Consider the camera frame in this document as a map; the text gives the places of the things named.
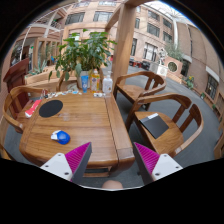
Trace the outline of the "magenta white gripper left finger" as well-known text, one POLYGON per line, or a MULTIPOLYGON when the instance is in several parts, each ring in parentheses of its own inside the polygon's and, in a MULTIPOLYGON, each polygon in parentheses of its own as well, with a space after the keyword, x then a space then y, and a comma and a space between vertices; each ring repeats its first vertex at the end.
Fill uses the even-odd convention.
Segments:
POLYGON ((41 166, 41 169, 79 184, 83 178, 91 153, 92 144, 88 142, 66 154, 55 154, 41 166))

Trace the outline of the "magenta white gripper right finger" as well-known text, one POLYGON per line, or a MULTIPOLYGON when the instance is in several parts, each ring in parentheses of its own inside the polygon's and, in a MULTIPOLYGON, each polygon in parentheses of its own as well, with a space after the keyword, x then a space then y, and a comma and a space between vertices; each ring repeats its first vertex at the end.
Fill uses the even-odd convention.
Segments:
POLYGON ((182 169, 168 154, 159 155, 139 143, 134 143, 133 151, 145 185, 182 169))

